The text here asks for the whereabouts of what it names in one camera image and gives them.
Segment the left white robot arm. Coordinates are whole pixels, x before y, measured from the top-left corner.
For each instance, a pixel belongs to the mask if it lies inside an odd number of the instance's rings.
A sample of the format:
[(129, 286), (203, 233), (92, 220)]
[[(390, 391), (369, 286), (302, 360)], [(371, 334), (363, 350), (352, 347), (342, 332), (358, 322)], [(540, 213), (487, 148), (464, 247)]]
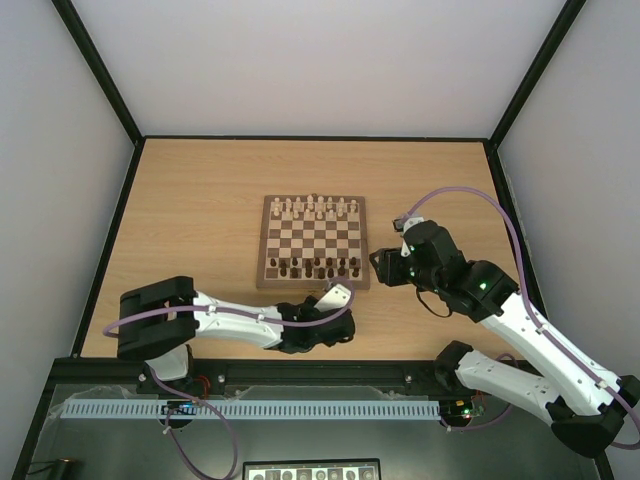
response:
[(344, 278), (327, 284), (319, 298), (299, 304), (249, 306), (200, 292), (194, 280), (177, 276), (121, 295), (119, 319), (103, 330), (117, 340), (116, 356), (146, 363), (161, 381), (190, 375), (195, 338), (240, 341), (285, 354), (351, 341), (355, 290)]

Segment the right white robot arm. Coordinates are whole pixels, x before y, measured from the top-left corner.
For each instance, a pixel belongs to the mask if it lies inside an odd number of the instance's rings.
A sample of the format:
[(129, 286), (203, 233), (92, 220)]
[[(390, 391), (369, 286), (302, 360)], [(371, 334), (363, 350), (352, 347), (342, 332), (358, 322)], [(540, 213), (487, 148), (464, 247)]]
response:
[(403, 225), (398, 248), (369, 257), (378, 280), (436, 294), (453, 313), (497, 334), (535, 368), (504, 365), (459, 341), (436, 358), (438, 384), (481, 390), (536, 416), (566, 447), (595, 458), (613, 445), (639, 401), (639, 381), (619, 376), (559, 332), (497, 265), (464, 257), (449, 232), (422, 217)]

